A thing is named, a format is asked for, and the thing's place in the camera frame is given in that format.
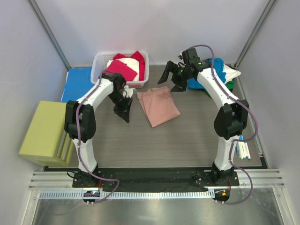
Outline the pink t-shirt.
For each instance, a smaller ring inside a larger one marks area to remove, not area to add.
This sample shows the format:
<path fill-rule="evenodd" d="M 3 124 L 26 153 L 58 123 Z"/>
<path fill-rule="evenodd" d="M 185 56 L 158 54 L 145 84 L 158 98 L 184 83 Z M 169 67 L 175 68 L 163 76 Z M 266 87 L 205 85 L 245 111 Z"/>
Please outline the pink t-shirt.
<path fill-rule="evenodd" d="M 168 87 L 138 92 L 137 98 L 153 128 L 180 116 Z"/>

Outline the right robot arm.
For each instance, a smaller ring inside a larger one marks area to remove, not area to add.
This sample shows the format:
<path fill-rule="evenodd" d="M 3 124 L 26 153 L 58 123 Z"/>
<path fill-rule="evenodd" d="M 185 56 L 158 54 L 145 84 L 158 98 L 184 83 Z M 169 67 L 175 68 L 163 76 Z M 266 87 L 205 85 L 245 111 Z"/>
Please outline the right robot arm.
<path fill-rule="evenodd" d="M 167 81 L 169 74 L 174 83 L 172 92 L 186 90 L 189 79 L 197 80 L 209 93 L 218 113 L 213 123 L 218 135 L 217 156 L 212 164 L 211 179 L 216 185 L 225 185 L 233 176 L 233 156 L 236 142 L 247 126 L 248 102 L 239 100 L 229 91 L 215 71 L 215 58 L 201 60 L 194 47 L 180 53 L 182 62 L 168 61 L 158 83 Z"/>

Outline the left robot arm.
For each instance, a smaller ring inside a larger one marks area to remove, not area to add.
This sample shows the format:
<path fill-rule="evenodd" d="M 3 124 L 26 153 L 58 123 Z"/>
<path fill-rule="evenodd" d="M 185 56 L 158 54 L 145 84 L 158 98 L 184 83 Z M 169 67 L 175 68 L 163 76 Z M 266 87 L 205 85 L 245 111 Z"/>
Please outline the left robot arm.
<path fill-rule="evenodd" d="M 76 101 L 66 104 L 64 130 L 72 139 L 79 160 L 78 171 L 73 176 L 73 187 L 96 187 L 101 178 L 94 156 L 92 138 L 97 126 L 95 110 L 105 98 L 114 103 L 113 112 L 129 123 L 132 93 L 125 89 L 123 75 L 104 71 L 96 84 Z"/>

